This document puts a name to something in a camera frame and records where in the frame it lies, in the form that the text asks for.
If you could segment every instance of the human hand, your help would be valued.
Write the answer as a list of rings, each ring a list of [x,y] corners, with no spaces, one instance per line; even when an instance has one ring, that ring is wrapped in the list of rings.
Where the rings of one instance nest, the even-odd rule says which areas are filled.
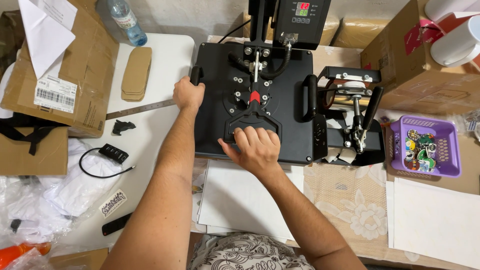
[[[275,132],[249,126],[244,130],[237,127],[233,134],[241,152],[223,139],[218,139],[223,151],[233,162],[251,172],[260,181],[272,172],[282,170],[277,162],[280,139]]]
[[[205,84],[199,83],[194,86],[189,76],[184,76],[173,89],[173,100],[180,110],[192,108],[198,110],[204,100]]]

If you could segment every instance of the water bottle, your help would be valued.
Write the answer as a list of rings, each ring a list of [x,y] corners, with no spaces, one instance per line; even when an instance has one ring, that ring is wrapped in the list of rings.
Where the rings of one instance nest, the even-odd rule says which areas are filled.
[[[130,42],[138,47],[145,45],[147,35],[138,25],[137,18],[125,0],[108,0],[107,4],[112,18],[125,30]]]

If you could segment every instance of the white table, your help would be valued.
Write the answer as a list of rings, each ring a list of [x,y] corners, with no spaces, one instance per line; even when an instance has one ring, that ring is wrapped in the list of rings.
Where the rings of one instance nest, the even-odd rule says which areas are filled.
[[[144,47],[152,48],[152,64],[145,97],[141,102],[126,102],[121,99],[121,82],[128,57],[134,47],[120,44],[119,55],[113,75],[112,89],[108,101],[108,113],[130,109],[172,98],[174,84],[189,75],[194,64],[195,43],[189,36],[147,34]],[[136,165],[133,170],[121,175],[110,194],[93,205],[87,213],[92,216],[83,221],[74,231],[62,237],[59,244],[85,246],[88,249],[107,247],[116,242],[120,232],[102,235],[102,225],[133,212],[142,197],[154,169],[158,150],[178,115],[177,106],[145,111],[105,122],[105,131],[99,139],[84,139],[92,147],[105,143],[118,147],[129,154],[123,163],[124,169]],[[135,129],[122,132],[121,136],[111,133],[116,120],[132,122]],[[118,189],[127,196],[127,201],[109,217],[104,219],[98,207]]]

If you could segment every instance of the digital control panel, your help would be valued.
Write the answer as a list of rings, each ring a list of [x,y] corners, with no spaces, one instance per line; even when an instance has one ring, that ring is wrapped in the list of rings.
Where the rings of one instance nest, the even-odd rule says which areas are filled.
[[[279,45],[282,33],[294,33],[299,34],[299,40],[293,48],[316,49],[329,7],[330,0],[280,0],[274,35],[276,45]]]

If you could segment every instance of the orange bottle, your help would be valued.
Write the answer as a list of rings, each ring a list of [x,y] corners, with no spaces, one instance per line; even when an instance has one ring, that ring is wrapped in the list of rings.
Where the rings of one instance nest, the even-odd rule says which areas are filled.
[[[50,243],[42,244],[21,244],[13,245],[4,249],[0,249],[0,270],[7,267],[13,260],[25,254],[32,248],[36,248],[40,254],[47,254],[52,245]]]

